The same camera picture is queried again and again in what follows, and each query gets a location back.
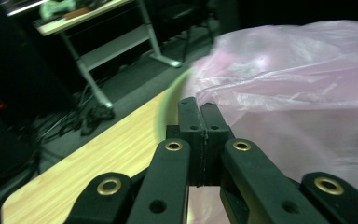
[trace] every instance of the gray floor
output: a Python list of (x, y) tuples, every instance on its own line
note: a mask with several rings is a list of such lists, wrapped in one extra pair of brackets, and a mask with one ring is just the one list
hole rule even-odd
[[(211, 21), (210, 24), (213, 27), (214, 36), (217, 36), (218, 22)], [(180, 60), (183, 46), (183, 41), (172, 39), (165, 44), (163, 54), (172, 59)], [(55, 140), (43, 144), (39, 166), (40, 172), (45, 172), (61, 159), (76, 151), (95, 136), (129, 115), (139, 106), (166, 90), (194, 61), (208, 55), (212, 46), (212, 41), (208, 36), (207, 30), (195, 27), (190, 39), (186, 61), (182, 67), (169, 67), (164, 63), (149, 58), (148, 53), (146, 53), (136, 63), (129, 67), (122, 68), (118, 74), (108, 79), (102, 86), (103, 92), (114, 104), (115, 118), (103, 122), (98, 129), (89, 136), (80, 136), (80, 131), (71, 131)], [(84, 111), (87, 111), (95, 105), (97, 105), (97, 102), (91, 96)], [(44, 119), (57, 120), (63, 115), (64, 114), (50, 115), (50, 117)], [(58, 129), (60, 129), (60, 124), (48, 134), (56, 133)]]

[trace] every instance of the desk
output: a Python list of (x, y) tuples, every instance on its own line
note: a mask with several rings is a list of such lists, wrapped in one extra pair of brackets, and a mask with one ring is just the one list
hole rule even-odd
[(132, 49), (133, 47), (145, 42), (146, 40), (149, 40), (152, 46), (153, 54), (150, 55), (152, 58), (173, 67), (181, 66), (181, 63), (169, 59), (161, 54), (156, 35), (154, 33), (154, 29), (149, 19), (143, 0), (135, 0), (138, 3), (140, 12), (144, 20), (143, 25), (84, 55), (79, 55), (77, 53), (76, 48), (71, 43), (70, 36), (65, 33), (67, 29), (70, 29), (85, 21), (89, 21), (95, 17), (98, 17), (99, 15), (104, 14), (105, 12), (121, 7), (132, 1), (133, 0), (112, 0), (87, 14), (73, 18), (71, 20), (61, 19), (59, 21), (53, 21), (46, 25), (37, 27), (37, 30), (41, 35), (46, 36), (58, 34), (61, 36), (63, 42), (65, 43), (66, 47), (71, 52), (72, 57), (76, 61), (80, 73), (91, 86), (94, 96), (97, 98), (100, 104), (105, 105), (108, 108), (112, 108), (113, 104), (95, 83), (90, 73), (92, 69), (100, 66), (103, 63), (106, 63), (107, 61), (117, 57), (119, 54), (129, 49)]
[(1, 210), (3, 223), (63, 223), (81, 191), (97, 175), (130, 177), (148, 167), (158, 137), (156, 96), (85, 146), (13, 193)]

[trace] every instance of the light wood surface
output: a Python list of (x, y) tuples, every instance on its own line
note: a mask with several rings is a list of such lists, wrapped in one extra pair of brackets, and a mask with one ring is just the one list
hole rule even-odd
[(82, 16), (75, 17), (71, 20), (61, 19), (58, 21), (50, 22), (46, 25), (36, 27), (37, 30), (41, 35), (51, 35), (51, 34), (57, 34), (59, 32), (65, 31), (71, 27), (74, 27), (84, 21), (89, 21), (92, 18), (95, 18), (101, 14), (104, 14), (105, 12), (108, 12), (114, 8), (120, 7), (122, 5), (125, 5), (129, 2), (132, 2), (133, 0), (112, 0), (103, 6), (87, 13)]
[(97, 175), (132, 177), (146, 168), (160, 141), (158, 117), (165, 92), (13, 193), (3, 223), (63, 223), (81, 191)]

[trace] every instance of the pink plastic bag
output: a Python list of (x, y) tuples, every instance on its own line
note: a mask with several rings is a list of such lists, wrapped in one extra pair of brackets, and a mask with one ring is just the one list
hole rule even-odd
[(358, 21), (222, 35), (183, 93), (217, 104), (294, 180), (322, 171), (358, 188)]

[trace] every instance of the metal grommet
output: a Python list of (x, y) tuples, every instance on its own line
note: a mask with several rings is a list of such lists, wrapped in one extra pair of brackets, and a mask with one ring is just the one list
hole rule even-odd
[[(105, 189), (104, 185), (107, 183), (115, 183), (115, 187), (112, 189)], [(111, 178), (107, 178), (105, 180), (103, 180), (103, 182), (101, 182), (98, 187), (97, 187), (97, 191), (99, 194), (105, 196), (105, 195), (112, 195), (116, 192), (118, 192), (121, 188), (121, 181), (118, 178), (115, 177), (111, 177)]]
[(179, 142), (169, 142), (165, 144), (165, 148), (167, 148), (169, 151), (179, 151), (182, 149), (183, 145)]
[(340, 195), (344, 193), (344, 188), (334, 179), (326, 177), (318, 177), (314, 181), (318, 189), (333, 195)]
[(252, 148), (249, 143), (242, 142), (242, 141), (240, 141), (240, 142), (235, 142), (235, 143), (233, 144), (233, 146), (235, 147), (235, 149), (240, 150), (240, 151), (247, 151), (247, 150), (249, 150), (249, 149)]

